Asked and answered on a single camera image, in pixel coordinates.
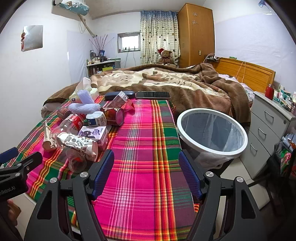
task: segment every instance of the black mount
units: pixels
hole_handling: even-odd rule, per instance
[[[12,148],[1,154],[2,161],[9,161],[18,155],[16,148]],[[0,169],[0,202],[16,197],[28,191],[27,174],[42,163],[42,155],[35,152],[27,158],[16,163],[12,167]]]
[[[15,149],[1,157],[16,156]],[[265,241],[264,224],[257,204],[246,182],[241,177],[234,180],[219,178],[206,172],[195,163],[186,150],[182,150],[199,180],[200,210],[187,235],[187,241],[213,239],[220,196],[226,196],[221,241]],[[28,190],[27,174],[42,163],[42,155],[36,152],[13,167],[0,169],[0,201],[10,199]],[[73,179],[59,181],[52,178],[42,192],[30,218],[25,241],[107,241],[96,217],[91,200],[96,200],[105,186],[114,163],[111,150],[105,151],[99,162],[92,164],[88,172]],[[67,197],[73,196],[81,235],[73,233],[69,218]]]

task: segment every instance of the screw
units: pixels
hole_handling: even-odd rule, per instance
[[[237,181],[238,181],[239,183],[242,183],[242,182],[244,181],[244,179],[243,179],[242,177],[237,177]]]
[[[87,177],[88,173],[87,172],[82,172],[80,173],[80,177]]]
[[[53,177],[49,181],[50,181],[50,183],[55,183],[57,181],[57,178],[56,177]]]
[[[214,176],[214,173],[212,173],[212,172],[206,172],[205,175],[207,177],[213,177]]]

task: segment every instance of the drawer handle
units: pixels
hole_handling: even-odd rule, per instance
[[[258,127],[258,130],[261,131],[263,133],[263,135],[266,136],[266,134]]]
[[[266,110],[264,110],[266,114],[268,114],[272,119],[274,118],[271,114],[269,114]]]
[[[252,145],[252,143],[250,143],[250,145],[251,145],[251,147],[253,147],[253,145]],[[256,150],[254,147],[253,147],[253,149],[257,152],[258,150]]]

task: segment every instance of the ceiling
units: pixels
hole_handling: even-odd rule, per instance
[[[185,3],[203,6],[206,0],[85,0],[92,19],[107,15],[141,11],[171,10],[179,11]]]

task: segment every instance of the smartphone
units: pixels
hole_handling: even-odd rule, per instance
[[[158,91],[139,91],[136,94],[136,99],[168,100],[170,99],[170,93]]]

